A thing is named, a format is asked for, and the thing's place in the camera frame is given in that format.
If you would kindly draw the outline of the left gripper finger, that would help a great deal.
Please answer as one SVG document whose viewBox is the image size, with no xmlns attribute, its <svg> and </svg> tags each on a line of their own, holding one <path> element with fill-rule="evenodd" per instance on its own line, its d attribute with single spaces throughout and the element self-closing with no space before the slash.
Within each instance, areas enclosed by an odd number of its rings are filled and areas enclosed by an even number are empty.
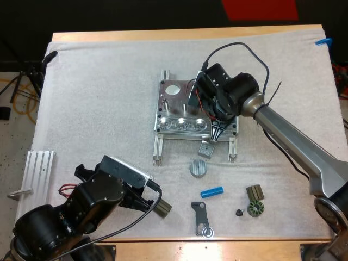
<svg viewBox="0 0 348 261">
<path fill-rule="evenodd" d="M 78 165 L 74 172 L 74 176 L 82 182 L 87 182 L 94 174 L 95 170 L 88 170 L 83 164 Z"/>
<path fill-rule="evenodd" d="M 125 195 L 120 202 L 119 207 L 147 212 L 152 200 L 146 200 L 142 197 L 145 188 L 125 187 Z"/>
</svg>

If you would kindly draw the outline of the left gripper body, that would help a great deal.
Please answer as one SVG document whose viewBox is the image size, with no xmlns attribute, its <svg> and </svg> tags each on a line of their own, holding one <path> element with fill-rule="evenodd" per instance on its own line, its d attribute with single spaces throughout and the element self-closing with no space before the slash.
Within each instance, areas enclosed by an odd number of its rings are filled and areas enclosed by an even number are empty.
<svg viewBox="0 0 348 261">
<path fill-rule="evenodd" d="M 118 158 L 104 155 L 97 170 L 121 179 L 137 189 L 143 188 L 147 184 L 146 173 Z"/>
</svg>

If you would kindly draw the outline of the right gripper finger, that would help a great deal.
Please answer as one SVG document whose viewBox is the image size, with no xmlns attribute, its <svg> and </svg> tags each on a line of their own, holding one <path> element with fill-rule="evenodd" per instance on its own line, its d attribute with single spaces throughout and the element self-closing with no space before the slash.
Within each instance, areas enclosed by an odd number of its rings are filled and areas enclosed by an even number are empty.
<svg viewBox="0 0 348 261">
<path fill-rule="evenodd" d="M 219 137 L 221 136 L 221 134 L 226 129 L 226 123 L 225 122 L 221 122 L 221 121 L 211 120 L 210 121 L 210 126 L 211 126 L 211 136 L 210 136 L 210 139 L 212 141 L 218 141 Z"/>
</svg>

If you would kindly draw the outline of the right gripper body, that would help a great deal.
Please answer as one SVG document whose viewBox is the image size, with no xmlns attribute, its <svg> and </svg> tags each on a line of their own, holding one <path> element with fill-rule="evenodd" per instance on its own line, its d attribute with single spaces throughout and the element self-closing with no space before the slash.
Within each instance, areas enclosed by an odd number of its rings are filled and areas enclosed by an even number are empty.
<svg viewBox="0 0 348 261">
<path fill-rule="evenodd" d="M 230 81 L 229 75 L 219 63 L 198 74 L 196 80 L 198 106 L 211 120 L 230 122 L 235 118 L 228 93 L 223 89 Z"/>
</svg>

